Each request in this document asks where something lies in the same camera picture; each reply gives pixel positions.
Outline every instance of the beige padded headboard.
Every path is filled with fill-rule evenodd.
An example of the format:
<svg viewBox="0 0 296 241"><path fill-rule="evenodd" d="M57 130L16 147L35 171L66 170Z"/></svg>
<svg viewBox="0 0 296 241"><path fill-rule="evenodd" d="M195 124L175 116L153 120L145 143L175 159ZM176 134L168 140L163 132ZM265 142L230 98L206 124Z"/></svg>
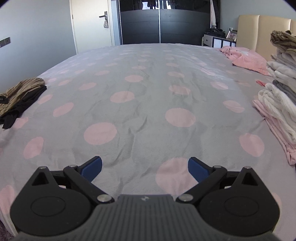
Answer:
<svg viewBox="0 0 296 241"><path fill-rule="evenodd" d="M265 15L240 15L236 46L249 48L271 60L270 55L276 54L276 47L270 43L273 30L290 30L296 34L296 21Z"/></svg>

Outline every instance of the polka dot bed sheet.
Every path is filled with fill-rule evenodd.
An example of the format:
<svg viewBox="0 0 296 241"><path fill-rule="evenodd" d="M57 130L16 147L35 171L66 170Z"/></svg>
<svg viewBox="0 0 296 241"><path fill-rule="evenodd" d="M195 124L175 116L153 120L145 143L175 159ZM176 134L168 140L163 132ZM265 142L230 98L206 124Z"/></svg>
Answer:
<svg viewBox="0 0 296 241"><path fill-rule="evenodd" d="M251 166L279 204L274 233L296 237L295 169L252 106L272 79L232 66L218 49L182 44L105 47L40 75L48 89L0 132L0 219L38 166L62 170L95 155L93 184L120 194L171 194L197 184L188 159Z"/></svg>

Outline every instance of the white nightstand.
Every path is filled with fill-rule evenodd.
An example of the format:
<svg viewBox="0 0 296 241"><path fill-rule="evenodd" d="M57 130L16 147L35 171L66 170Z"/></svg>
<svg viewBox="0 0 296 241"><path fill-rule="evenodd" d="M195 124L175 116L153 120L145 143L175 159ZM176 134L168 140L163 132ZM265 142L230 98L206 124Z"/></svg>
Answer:
<svg viewBox="0 0 296 241"><path fill-rule="evenodd" d="M213 48L222 48L223 46L235 47L236 43L230 39L224 39L205 34L203 46L209 46Z"/></svg>

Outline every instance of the picture frame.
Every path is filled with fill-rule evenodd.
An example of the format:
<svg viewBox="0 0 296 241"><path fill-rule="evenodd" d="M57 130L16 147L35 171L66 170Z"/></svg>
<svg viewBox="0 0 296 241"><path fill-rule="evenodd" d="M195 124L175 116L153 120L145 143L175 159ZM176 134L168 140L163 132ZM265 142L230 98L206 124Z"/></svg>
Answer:
<svg viewBox="0 0 296 241"><path fill-rule="evenodd" d="M229 31L226 38L236 42L237 41L237 31Z"/></svg>

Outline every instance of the sliding wardrobe door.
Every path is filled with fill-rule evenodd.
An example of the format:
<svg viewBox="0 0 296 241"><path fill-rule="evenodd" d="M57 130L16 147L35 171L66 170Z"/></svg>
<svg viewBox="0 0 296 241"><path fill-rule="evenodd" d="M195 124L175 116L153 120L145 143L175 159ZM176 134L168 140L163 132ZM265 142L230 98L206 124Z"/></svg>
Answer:
<svg viewBox="0 0 296 241"><path fill-rule="evenodd" d="M123 44L159 43L158 0L119 0Z"/></svg>
<svg viewBox="0 0 296 241"><path fill-rule="evenodd" d="M210 0L160 0L161 43L201 45L210 27Z"/></svg>

